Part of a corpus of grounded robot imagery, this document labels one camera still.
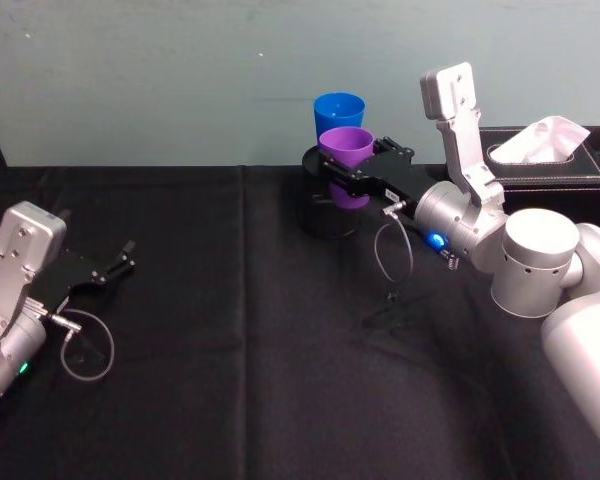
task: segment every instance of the blue cup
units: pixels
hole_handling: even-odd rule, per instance
[[[316,136],[336,127],[361,127],[364,100],[352,93],[325,93],[313,102]]]

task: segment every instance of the label sticker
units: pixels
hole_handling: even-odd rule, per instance
[[[384,190],[384,196],[387,197],[392,202],[399,202],[400,201],[400,197],[398,195],[396,195],[395,193],[393,193],[388,188],[385,188],[385,190]]]

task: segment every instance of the table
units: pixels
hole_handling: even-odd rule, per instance
[[[372,205],[346,239],[305,234],[295,167],[0,172],[72,211],[65,245],[137,270],[77,298],[117,360],[85,385],[51,335],[0,402],[0,479],[600,479],[600,444],[545,359],[540,322],[501,312],[489,278],[413,238],[394,302]],[[397,232],[382,245],[406,262]]]

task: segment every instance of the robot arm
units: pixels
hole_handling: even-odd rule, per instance
[[[69,295],[82,285],[104,286],[129,272],[135,263],[127,245],[110,268],[60,252],[67,226],[29,202],[9,208],[0,225],[0,397],[46,339],[44,322],[69,330],[80,325],[59,312]]]
[[[545,353],[600,438],[600,228],[575,225],[549,210],[507,216],[503,188],[483,159],[471,66],[429,72],[420,83],[425,113],[443,137],[452,182],[423,175],[420,166],[404,161],[413,151],[390,139],[377,141],[375,155],[355,172],[326,157],[321,171],[349,194],[392,203],[385,213],[411,217],[445,258],[492,274],[491,295],[503,310],[547,316]],[[383,147],[387,142],[390,148]],[[556,309],[563,293],[570,300]]]

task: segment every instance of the white tissue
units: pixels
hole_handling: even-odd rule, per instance
[[[564,117],[546,117],[500,145],[490,156],[498,163],[564,162],[589,133]]]

